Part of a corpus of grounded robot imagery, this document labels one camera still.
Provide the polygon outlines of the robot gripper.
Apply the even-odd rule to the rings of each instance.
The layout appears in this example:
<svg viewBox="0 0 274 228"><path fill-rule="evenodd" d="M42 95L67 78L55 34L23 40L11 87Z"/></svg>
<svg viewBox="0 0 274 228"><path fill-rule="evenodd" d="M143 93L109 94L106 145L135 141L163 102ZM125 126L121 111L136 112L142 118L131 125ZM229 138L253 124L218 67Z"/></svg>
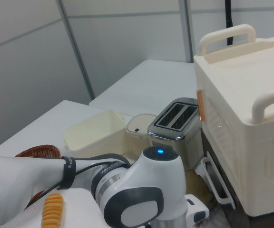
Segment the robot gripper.
<svg viewBox="0 0 274 228"><path fill-rule="evenodd" d="M195 225L196 223L206 219L209 216L208 207L192 194L186 195L187 212L186 224Z"/></svg>

